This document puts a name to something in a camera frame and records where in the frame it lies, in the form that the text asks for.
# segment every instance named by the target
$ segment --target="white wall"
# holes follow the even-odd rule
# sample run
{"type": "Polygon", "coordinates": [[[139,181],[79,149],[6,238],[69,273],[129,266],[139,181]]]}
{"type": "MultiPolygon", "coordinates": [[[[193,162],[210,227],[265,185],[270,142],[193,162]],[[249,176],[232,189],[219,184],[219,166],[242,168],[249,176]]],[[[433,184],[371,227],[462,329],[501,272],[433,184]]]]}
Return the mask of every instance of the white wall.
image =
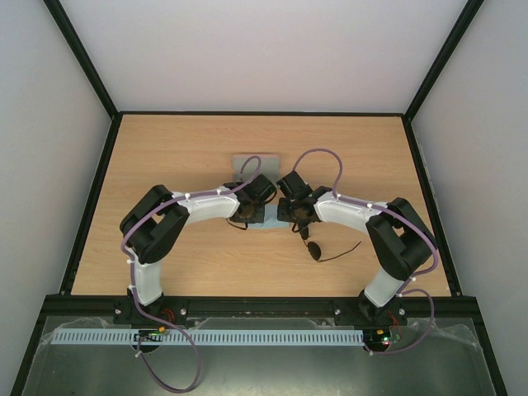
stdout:
{"type": "Polygon", "coordinates": [[[110,124],[42,1],[0,5],[0,395],[57,293],[110,124]]]}
{"type": "Polygon", "coordinates": [[[466,0],[63,0],[120,110],[388,111],[466,0]]]}
{"type": "Polygon", "coordinates": [[[512,395],[528,389],[527,19],[526,0],[484,2],[413,123],[512,395]]]}

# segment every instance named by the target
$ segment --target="black frame edge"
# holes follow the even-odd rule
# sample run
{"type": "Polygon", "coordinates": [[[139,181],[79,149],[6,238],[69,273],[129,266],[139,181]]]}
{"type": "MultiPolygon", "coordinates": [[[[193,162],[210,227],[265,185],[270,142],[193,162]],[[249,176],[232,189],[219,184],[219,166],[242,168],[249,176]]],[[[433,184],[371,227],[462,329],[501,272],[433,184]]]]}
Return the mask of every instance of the black frame edge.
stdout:
{"type": "Polygon", "coordinates": [[[83,43],[79,39],[77,32],[73,28],[72,22],[69,20],[68,15],[66,15],[66,11],[60,3],[60,0],[44,0],[44,3],[53,19],[55,19],[64,39],[68,42],[69,48],[73,51],[75,58],[77,58],[77,61],[88,78],[88,81],[91,83],[99,97],[101,104],[105,107],[106,112],[110,118],[117,116],[117,108],[102,83],[99,73],[96,71],[87,51],[84,49],[83,43]]]}
{"type": "Polygon", "coordinates": [[[431,220],[432,231],[435,234],[435,238],[438,243],[438,252],[440,253],[442,265],[444,267],[445,278],[447,279],[451,295],[462,295],[462,289],[460,287],[459,278],[456,275],[453,257],[451,256],[446,234],[444,233],[444,228],[441,224],[440,215],[438,214],[438,208],[436,207],[436,201],[432,193],[431,184],[429,183],[429,177],[427,176],[426,168],[423,163],[420,148],[418,147],[413,126],[411,125],[411,121],[405,117],[402,118],[402,122],[403,128],[405,129],[405,134],[407,136],[409,149],[411,151],[412,160],[414,161],[414,167],[416,168],[418,181],[420,182],[420,187],[422,188],[423,199],[426,202],[427,213],[429,214],[429,218],[431,220]]]}
{"type": "MultiPolygon", "coordinates": [[[[26,349],[21,367],[12,388],[11,396],[22,394],[26,385],[27,376],[29,375],[33,357],[40,342],[40,337],[44,329],[45,321],[49,316],[112,316],[115,312],[115,301],[117,299],[126,299],[126,296],[72,296],[72,295],[47,295],[42,305],[40,315],[37,319],[35,329],[26,349]]],[[[317,313],[324,312],[332,315],[333,306],[347,298],[234,298],[234,297],[180,297],[170,296],[168,299],[184,299],[188,306],[189,314],[193,314],[193,306],[205,310],[207,313],[221,312],[225,313],[226,305],[229,307],[232,303],[237,305],[244,314],[246,309],[252,309],[253,306],[261,308],[264,304],[269,304],[270,313],[274,314],[277,304],[284,303],[288,309],[294,311],[305,311],[316,309],[317,313]]],[[[488,338],[480,308],[474,297],[433,297],[435,302],[436,317],[438,318],[471,318],[474,322],[477,332],[478,341],[483,348],[483,354],[488,366],[488,371],[493,382],[497,395],[507,395],[506,386],[504,385],[501,372],[498,368],[492,345],[488,338]]],[[[429,301],[423,297],[404,297],[402,298],[409,318],[427,317],[430,313],[429,301]]]]}
{"type": "Polygon", "coordinates": [[[42,337],[42,332],[44,331],[43,322],[37,321],[35,327],[33,328],[33,333],[31,334],[30,340],[27,344],[26,353],[22,358],[22,363],[18,369],[18,374],[15,378],[15,383],[13,384],[11,390],[11,396],[22,395],[24,387],[26,386],[27,377],[30,374],[31,364],[33,363],[33,358],[36,353],[36,349],[40,343],[40,337],[42,337]]]}
{"type": "Polygon", "coordinates": [[[140,116],[313,116],[313,117],[402,117],[403,113],[354,113],[345,111],[122,111],[140,116]]]}
{"type": "Polygon", "coordinates": [[[88,194],[87,203],[82,213],[81,223],[79,225],[75,241],[73,242],[72,252],[70,254],[66,271],[64,272],[63,281],[60,284],[60,293],[63,295],[69,295],[73,288],[73,282],[81,256],[83,255],[84,245],[88,237],[88,231],[92,224],[93,215],[96,211],[97,202],[99,201],[99,195],[101,194],[102,184],[105,180],[106,170],[110,163],[110,158],[116,144],[117,133],[122,120],[122,115],[118,114],[112,119],[108,135],[106,136],[105,145],[101,152],[101,158],[97,164],[96,174],[93,178],[92,187],[88,194]]]}
{"type": "Polygon", "coordinates": [[[464,33],[467,31],[471,21],[475,15],[477,15],[477,11],[483,2],[484,0],[468,0],[468,2],[465,4],[464,9],[453,25],[450,34],[447,36],[447,39],[445,39],[440,52],[436,56],[431,68],[426,74],[426,77],[423,79],[422,84],[418,88],[416,95],[412,99],[409,108],[405,112],[405,117],[408,120],[412,121],[420,110],[420,107],[426,100],[429,91],[432,89],[433,85],[435,85],[436,80],[442,73],[442,70],[455,51],[456,46],[464,36],[464,33]]]}

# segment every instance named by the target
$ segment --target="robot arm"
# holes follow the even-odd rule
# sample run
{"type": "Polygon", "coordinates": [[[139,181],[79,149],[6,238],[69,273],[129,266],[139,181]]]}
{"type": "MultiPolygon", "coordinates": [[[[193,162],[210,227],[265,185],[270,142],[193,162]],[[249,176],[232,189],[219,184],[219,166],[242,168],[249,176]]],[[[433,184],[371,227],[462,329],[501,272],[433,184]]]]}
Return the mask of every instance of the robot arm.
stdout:
{"type": "Polygon", "coordinates": [[[277,182],[280,198],[278,218],[307,227],[312,222],[338,223],[367,233],[381,268],[360,294],[360,311],[370,321],[394,297],[404,281],[430,256],[426,243],[392,216],[374,207],[390,209],[417,226],[436,247],[436,240],[414,208],[403,198],[392,202],[369,202],[347,196],[333,196],[328,187],[315,191],[293,171],[277,182]],[[398,235],[395,229],[403,227],[398,235]]]}
{"type": "Polygon", "coordinates": [[[263,175],[256,177],[242,190],[226,193],[241,183],[226,183],[214,192],[183,194],[165,186],[154,186],[125,216],[120,230],[125,236],[147,213],[161,203],[182,199],[158,213],[157,223],[149,219],[130,237],[127,248],[134,254],[135,288],[142,305],[151,304],[162,295],[162,259],[171,251],[183,227],[197,221],[230,218],[239,223],[261,222],[264,205],[276,188],[263,175]]]}

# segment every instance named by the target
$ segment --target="wooden surface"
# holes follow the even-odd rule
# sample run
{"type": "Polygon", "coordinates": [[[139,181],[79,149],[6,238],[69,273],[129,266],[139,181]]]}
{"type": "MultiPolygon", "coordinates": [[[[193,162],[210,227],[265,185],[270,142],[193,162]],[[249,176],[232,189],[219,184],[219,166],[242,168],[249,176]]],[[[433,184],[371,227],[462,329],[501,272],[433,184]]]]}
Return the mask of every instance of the wooden surface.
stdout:
{"type": "MultiPolygon", "coordinates": [[[[307,149],[335,150],[344,162],[342,194],[367,200],[408,199],[425,219],[402,121],[397,117],[125,115],[82,255],[74,295],[123,295],[130,283],[119,223],[147,190],[216,188],[232,179],[236,153],[277,153],[281,174],[307,149]]],[[[312,188],[331,186],[337,162],[312,153],[298,172],[312,188]]],[[[166,295],[356,296],[380,268],[367,235],[338,224],[310,226],[331,262],[312,260],[289,229],[241,231],[224,219],[186,226],[163,261],[166,295]]],[[[449,295],[441,265],[413,286],[449,295]]]]}

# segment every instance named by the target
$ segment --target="black metal frame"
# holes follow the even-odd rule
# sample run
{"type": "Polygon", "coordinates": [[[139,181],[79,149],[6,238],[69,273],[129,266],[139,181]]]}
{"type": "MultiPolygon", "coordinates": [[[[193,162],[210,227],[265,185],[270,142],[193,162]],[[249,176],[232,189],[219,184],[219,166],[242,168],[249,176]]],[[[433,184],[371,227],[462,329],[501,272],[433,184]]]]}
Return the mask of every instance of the black metal frame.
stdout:
{"type": "MultiPolygon", "coordinates": [[[[502,381],[500,370],[498,369],[493,349],[488,338],[488,333],[483,323],[477,300],[474,297],[462,295],[460,283],[458,281],[455,266],[453,264],[450,250],[444,235],[436,202],[431,191],[427,173],[422,161],[416,136],[413,132],[412,121],[420,106],[431,90],[433,84],[439,77],[442,69],[446,66],[449,57],[455,47],[460,42],[463,34],[467,30],[469,23],[480,8],[483,0],[468,0],[464,10],[460,14],[455,26],[447,37],[440,53],[431,66],[429,73],[417,91],[405,114],[400,113],[302,113],[302,112],[239,112],[239,111],[118,111],[114,106],[102,80],[100,79],[92,61],[89,59],[77,33],[68,19],[59,0],[43,0],[70,48],[74,52],[81,64],[82,69],[99,96],[101,103],[106,108],[112,119],[111,127],[106,139],[106,143],[101,155],[101,160],[97,167],[96,176],[92,183],[86,208],[82,215],[77,236],[71,256],[68,261],[63,282],[58,295],[46,297],[40,315],[37,319],[35,329],[31,335],[29,345],[24,355],[21,368],[18,372],[12,395],[21,394],[26,378],[29,374],[31,361],[38,346],[41,333],[44,329],[45,320],[49,316],[112,316],[116,312],[116,306],[127,304],[128,297],[125,296],[72,296],[70,295],[78,263],[83,254],[84,245],[87,239],[88,230],[92,223],[92,218],[97,206],[97,201],[101,192],[102,184],[106,175],[106,169],[110,162],[116,136],[119,131],[122,116],[125,114],[172,114],[172,115],[221,115],[221,116],[395,116],[400,117],[405,133],[407,135],[409,148],[412,154],[422,193],[427,205],[427,210],[431,218],[436,240],[439,245],[439,252],[442,258],[445,275],[450,287],[452,297],[435,297],[435,314],[438,318],[471,318],[477,331],[478,339],[484,349],[484,355],[493,385],[497,394],[507,394],[502,381]]],[[[297,299],[262,299],[262,298],[215,298],[215,297],[165,297],[171,304],[181,305],[186,308],[186,317],[206,318],[214,316],[240,316],[240,317],[309,317],[309,318],[334,318],[339,324],[351,324],[356,328],[369,329],[377,326],[369,325],[362,321],[351,308],[356,305],[356,298],[297,298],[297,299]]],[[[424,298],[403,298],[398,299],[398,303],[406,311],[406,316],[427,317],[429,316],[429,302],[424,298]]],[[[184,323],[186,318],[178,317],[179,323],[184,323]]]]}

